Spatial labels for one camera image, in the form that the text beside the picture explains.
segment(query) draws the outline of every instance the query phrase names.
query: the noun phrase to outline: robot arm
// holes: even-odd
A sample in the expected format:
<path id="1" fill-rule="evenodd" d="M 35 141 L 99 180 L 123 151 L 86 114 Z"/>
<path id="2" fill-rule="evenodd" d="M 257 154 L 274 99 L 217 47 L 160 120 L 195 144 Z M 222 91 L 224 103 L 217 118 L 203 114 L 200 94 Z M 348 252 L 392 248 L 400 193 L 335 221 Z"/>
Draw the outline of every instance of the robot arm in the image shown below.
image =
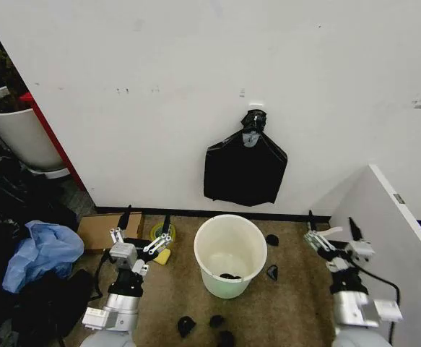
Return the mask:
<path id="1" fill-rule="evenodd" d="M 334 323 L 337 333 L 333 346 L 390 346 L 379 334 L 369 330 L 378 327 L 381 321 L 402 320 L 395 301 L 371 299 L 367 288 L 362 284 L 360 271 L 365 271 L 363 267 L 374 255 L 372 246 L 363 239 L 360 229 L 351 218 L 353 241 L 348 243 L 328 241 L 324 237 L 341 231 L 341 228 L 317 232 L 314 223 L 310 226 L 310 231 L 304 236 L 305 240 L 327 261 L 326 266 L 332 275 L 329 289 L 334 297 Z"/>
<path id="2" fill-rule="evenodd" d="M 127 210 L 121 216 L 119 226 L 110 230 L 113 246 L 109 256 L 116 264 L 118 276 L 108 289 L 105 306 L 102 309 L 87 308 L 82 324 L 98 331 L 88 337 L 81 347 L 135 346 L 132 335 L 138 319 L 139 299 L 143 295 L 143 277 L 149 270 L 146 263 L 156 258 L 172 242 L 172 238 L 170 228 L 166 228 L 170 224 L 164 223 L 164 230 L 168 232 L 153 242 L 125 239 L 123 230 L 129 214 Z"/>

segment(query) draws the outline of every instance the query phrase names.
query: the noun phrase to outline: plastic bag hanging on wall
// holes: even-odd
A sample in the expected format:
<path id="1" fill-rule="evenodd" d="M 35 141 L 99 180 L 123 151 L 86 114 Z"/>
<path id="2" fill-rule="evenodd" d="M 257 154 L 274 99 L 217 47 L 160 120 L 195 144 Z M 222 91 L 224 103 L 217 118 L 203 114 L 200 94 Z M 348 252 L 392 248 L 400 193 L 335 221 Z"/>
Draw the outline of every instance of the plastic bag hanging on wall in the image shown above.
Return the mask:
<path id="1" fill-rule="evenodd" d="M 263 133 L 266 113 L 250 110 L 243 129 L 207 149 L 204 196 L 254 206 L 276 201 L 287 154 Z"/>

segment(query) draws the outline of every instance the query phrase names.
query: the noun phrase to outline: white flower pot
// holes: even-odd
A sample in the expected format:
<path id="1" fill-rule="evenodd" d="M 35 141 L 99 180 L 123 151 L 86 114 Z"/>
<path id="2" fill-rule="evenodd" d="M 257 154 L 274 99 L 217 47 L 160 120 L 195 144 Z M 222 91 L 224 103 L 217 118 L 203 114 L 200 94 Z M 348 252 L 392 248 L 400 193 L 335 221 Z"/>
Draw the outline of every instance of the white flower pot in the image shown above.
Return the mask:
<path id="1" fill-rule="evenodd" d="M 0 98 L 8 94 L 7 87 L 0 88 Z M 31 168 L 55 171 L 64 167 L 61 157 L 31 108 L 0 113 L 0 138 Z"/>

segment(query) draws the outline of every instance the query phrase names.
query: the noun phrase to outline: white bucket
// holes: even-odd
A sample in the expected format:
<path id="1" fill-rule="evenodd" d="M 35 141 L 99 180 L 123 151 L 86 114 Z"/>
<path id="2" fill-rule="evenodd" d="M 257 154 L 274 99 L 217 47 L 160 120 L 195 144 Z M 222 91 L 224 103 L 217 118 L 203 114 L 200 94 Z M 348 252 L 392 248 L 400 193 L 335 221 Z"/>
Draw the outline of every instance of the white bucket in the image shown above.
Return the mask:
<path id="1" fill-rule="evenodd" d="M 266 262 L 266 242 L 255 224 L 238 215 L 218 215 L 199 228 L 194 254 L 204 285 L 222 299 L 235 298 L 247 288 Z M 230 280 L 221 274 L 240 276 Z"/>

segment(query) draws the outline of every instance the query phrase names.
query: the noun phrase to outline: carpet floor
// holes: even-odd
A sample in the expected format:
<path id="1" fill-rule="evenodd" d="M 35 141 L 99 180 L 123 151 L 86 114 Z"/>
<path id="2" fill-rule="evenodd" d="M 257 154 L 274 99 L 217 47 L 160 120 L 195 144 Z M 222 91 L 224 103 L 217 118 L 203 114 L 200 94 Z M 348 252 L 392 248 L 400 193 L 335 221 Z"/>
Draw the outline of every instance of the carpet floor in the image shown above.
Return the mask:
<path id="1" fill-rule="evenodd" d="M 167 265 L 150 263 L 139 303 L 135 344 L 216 346 L 219 331 L 229 330 L 235 336 L 236 346 L 329 347 L 334 336 L 330 274 L 324 261 L 303 241 L 306 224 L 253 220 L 263 234 L 278 235 L 279 246 L 268 246 L 265 268 L 242 295 L 224 300 L 205 289 L 194 258 L 194 236 L 206 220 L 172 217 L 177 237 Z M 163 216 L 144 216 L 143 235 L 147 236 L 153 225 L 162 221 Z M 100 255 L 84 255 L 74 271 L 84 268 L 95 273 L 99 259 Z M 277 282 L 266 275 L 272 264 L 279 267 Z M 106 262 L 100 276 L 103 293 L 115 279 L 114 267 Z M 105 300 L 106 295 L 90 306 L 102 307 Z M 225 318 L 218 329 L 208 324 L 214 314 Z M 186 338 L 179 335 L 176 327 L 182 316 L 190 316 L 196 322 Z M 90 333 L 79 321 L 64 340 L 68 347 L 77 347 Z"/>

